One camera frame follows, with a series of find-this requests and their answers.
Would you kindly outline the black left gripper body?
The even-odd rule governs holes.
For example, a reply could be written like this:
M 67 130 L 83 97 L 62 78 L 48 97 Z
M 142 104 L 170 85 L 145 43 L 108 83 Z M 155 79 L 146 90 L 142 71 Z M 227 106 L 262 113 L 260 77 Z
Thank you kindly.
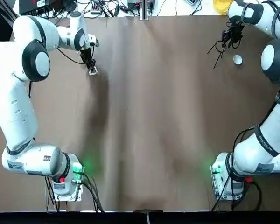
M 93 54 L 92 54 L 91 49 L 84 49 L 80 50 L 80 57 L 84 63 L 93 63 L 95 62 L 95 59 L 93 59 Z

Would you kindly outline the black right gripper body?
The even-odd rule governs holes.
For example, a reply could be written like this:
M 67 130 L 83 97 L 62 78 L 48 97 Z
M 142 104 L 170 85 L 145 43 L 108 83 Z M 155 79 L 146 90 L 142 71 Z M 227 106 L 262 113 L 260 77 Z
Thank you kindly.
M 229 24 L 229 37 L 231 39 L 241 39 L 243 37 L 242 30 L 244 28 L 243 23 L 240 21 L 238 23 L 228 22 Z

